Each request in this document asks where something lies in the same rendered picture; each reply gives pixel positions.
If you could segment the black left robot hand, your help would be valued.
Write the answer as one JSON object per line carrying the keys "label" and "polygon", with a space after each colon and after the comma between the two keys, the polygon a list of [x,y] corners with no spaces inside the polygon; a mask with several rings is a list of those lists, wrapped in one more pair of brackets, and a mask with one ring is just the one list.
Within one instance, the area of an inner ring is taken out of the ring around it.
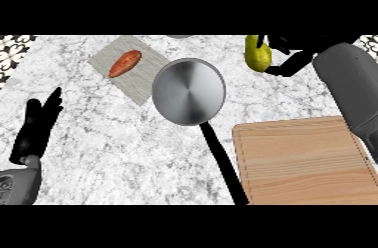
{"label": "black left robot hand", "polygon": [[43,157],[50,131],[55,126],[59,113],[64,109],[61,103],[62,88],[58,87],[50,94],[46,103],[38,99],[30,99],[25,108],[25,120],[16,135],[9,161],[16,165],[25,164],[30,155]]}

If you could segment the orange sweet potato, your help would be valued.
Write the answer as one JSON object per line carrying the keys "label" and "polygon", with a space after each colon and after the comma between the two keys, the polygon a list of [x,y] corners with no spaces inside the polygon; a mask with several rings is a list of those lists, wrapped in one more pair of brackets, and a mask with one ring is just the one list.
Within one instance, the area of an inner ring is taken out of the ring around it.
{"label": "orange sweet potato", "polygon": [[139,50],[131,50],[126,52],[109,69],[109,77],[115,78],[128,72],[133,67],[137,65],[142,59],[142,52]]}

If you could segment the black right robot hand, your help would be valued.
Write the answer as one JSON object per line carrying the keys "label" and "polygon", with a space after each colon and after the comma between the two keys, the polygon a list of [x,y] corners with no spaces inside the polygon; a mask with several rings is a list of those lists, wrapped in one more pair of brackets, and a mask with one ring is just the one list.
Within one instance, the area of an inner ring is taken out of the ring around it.
{"label": "black right robot hand", "polygon": [[357,34],[260,35],[257,47],[261,47],[263,39],[267,39],[269,47],[289,56],[281,65],[266,69],[266,73],[291,77],[312,62],[316,54],[340,43],[353,44],[359,38]]}

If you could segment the wooden cutting board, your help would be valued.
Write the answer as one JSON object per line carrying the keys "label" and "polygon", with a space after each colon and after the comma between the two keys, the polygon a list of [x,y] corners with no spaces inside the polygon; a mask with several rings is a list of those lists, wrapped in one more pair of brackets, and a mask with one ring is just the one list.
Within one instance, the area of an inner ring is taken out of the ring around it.
{"label": "wooden cutting board", "polygon": [[378,205],[378,173],[340,116],[238,124],[233,144],[254,205]]}

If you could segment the yellow-green pear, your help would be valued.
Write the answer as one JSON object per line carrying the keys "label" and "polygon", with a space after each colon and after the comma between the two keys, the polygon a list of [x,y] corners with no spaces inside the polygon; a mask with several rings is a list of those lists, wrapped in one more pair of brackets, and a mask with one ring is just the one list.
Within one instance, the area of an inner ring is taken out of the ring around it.
{"label": "yellow-green pear", "polygon": [[257,35],[245,37],[245,62],[254,71],[264,72],[272,64],[272,50],[266,43],[257,47],[257,42]]}

